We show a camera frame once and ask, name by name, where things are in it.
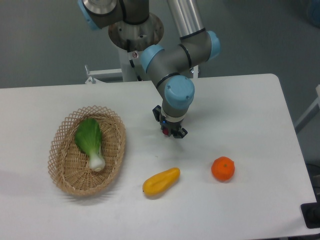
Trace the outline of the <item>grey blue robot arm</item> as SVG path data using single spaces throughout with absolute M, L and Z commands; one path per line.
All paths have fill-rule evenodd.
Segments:
M 138 80 L 149 79 L 162 98 L 153 109 L 162 132 L 182 139 L 182 121 L 191 105 L 195 87 L 183 72 L 219 55 L 220 40 L 203 25 L 195 0 L 170 0 L 168 7 L 180 44 L 165 50 L 160 44 L 162 22 L 150 12 L 147 0 L 80 0 L 78 6 L 93 29 L 108 28 L 110 40 L 127 55 Z

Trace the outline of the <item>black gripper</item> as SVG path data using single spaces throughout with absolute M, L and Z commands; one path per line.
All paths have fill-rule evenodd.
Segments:
M 161 106 L 157 105 L 153 110 L 153 115 L 155 120 L 160 123 L 161 130 L 168 129 L 168 137 L 173 136 L 175 139 L 183 139 L 188 131 L 182 127 L 182 121 L 171 122 L 166 120 L 166 118 L 161 113 Z

